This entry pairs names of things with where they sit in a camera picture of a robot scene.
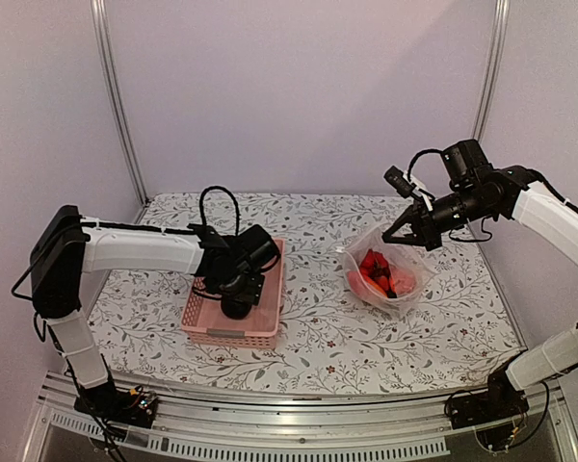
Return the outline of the pink plastic basket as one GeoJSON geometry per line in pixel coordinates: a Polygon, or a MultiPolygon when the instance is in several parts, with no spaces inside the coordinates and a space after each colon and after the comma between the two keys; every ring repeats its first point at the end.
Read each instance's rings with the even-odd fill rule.
{"type": "Polygon", "coordinates": [[[194,344],[217,347],[274,349],[279,327],[284,287],[285,240],[274,238],[280,251],[279,261],[265,274],[259,304],[243,320],[233,320],[222,313],[221,303],[198,296],[203,279],[196,277],[184,308],[181,328],[194,344]]]}

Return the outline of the clear zip top bag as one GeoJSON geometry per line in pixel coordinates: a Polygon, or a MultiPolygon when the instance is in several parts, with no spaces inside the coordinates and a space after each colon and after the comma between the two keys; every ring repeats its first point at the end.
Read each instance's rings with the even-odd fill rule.
{"type": "Polygon", "coordinates": [[[349,290],[361,301],[395,319],[407,315],[434,272],[411,247],[387,244],[383,226],[372,225],[336,253],[349,290]]]}

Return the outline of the red cherry tomato bunch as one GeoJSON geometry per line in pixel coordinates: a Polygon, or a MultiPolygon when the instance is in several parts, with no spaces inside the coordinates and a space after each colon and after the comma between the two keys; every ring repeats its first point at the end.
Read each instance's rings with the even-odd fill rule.
{"type": "MultiPolygon", "coordinates": [[[[356,295],[362,297],[366,297],[367,295],[378,295],[374,290],[367,286],[365,282],[366,278],[369,277],[364,276],[360,271],[349,271],[346,274],[349,287],[356,295]]],[[[387,278],[380,276],[379,278],[372,280],[377,282],[385,290],[391,289],[394,291],[397,297],[410,294],[416,287],[415,277],[411,273],[403,272],[401,270],[393,272],[392,275],[387,278]]]]}

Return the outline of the red orange chili pepper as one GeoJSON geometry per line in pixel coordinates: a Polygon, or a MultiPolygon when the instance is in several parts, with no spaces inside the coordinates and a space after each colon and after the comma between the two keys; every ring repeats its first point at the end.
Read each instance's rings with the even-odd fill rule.
{"type": "Polygon", "coordinates": [[[392,291],[391,289],[385,290],[377,282],[373,281],[370,278],[366,278],[365,282],[366,282],[367,286],[370,289],[374,290],[378,295],[382,295],[386,298],[396,298],[397,297],[397,295],[394,291],[392,291]]]}

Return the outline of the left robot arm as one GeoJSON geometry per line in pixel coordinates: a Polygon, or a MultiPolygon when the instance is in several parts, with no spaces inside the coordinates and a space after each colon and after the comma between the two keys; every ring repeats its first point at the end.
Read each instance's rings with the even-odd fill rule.
{"type": "Polygon", "coordinates": [[[28,278],[36,314],[50,328],[57,350],[88,404],[104,418],[124,407],[110,386],[108,366],[81,312],[85,273],[105,270],[176,271],[197,277],[206,295],[217,298],[234,319],[258,304],[265,275],[281,257],[278,245],[259,225],[221,235],[205,221],[184,229],[105,222],[84,218],[77,207],[61,207],[30,256],[28,278]]]}

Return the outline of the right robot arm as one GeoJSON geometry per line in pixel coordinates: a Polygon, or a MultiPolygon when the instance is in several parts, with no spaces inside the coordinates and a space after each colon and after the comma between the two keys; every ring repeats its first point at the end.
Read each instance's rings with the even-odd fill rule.
{"type": "MultiPolygon", "coordinates": [[[[382,233],[387,244],[434,250],[443,234],[475,220],[506,218],[534,231],[578,267],[578,208],[559,194],[538,171],[522,166],[494,167],[478,141],[459,141],[436,155],[448,176],[450,193],[432,199],[412,178],[410,169],[390,167],[385,181],[413,202],[382,233]]],[[[516,393],[578,367],[578,321],[575,326],[530,350],[488,379],[489,391],[479,411],[500,419],[514,407],[516,393]]]]}

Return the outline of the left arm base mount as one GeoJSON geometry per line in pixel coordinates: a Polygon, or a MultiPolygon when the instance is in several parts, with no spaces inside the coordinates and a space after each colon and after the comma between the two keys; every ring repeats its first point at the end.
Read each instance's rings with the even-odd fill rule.
{"type": "Polygon", "coordinates": [[[112,377],[109,381],[90,389],[83,388],[73,380],[78,397],[74,409],[103,422],[152,428],[158,408],[158,395],[136,386],[129,391],[116,387],[112,377]]]}

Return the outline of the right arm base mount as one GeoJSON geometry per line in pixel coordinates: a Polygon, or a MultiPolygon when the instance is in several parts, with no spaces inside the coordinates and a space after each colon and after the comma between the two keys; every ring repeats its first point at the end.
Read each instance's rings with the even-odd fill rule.
{"type": "Polygon", "coordinates": [[[515,390],[504,366],[488,376],[484,391],[474,393],[461,390],[450,395],[444,404],[444,414],[454,429],[488,424],[528,411],[525,394],[515,390]]]}

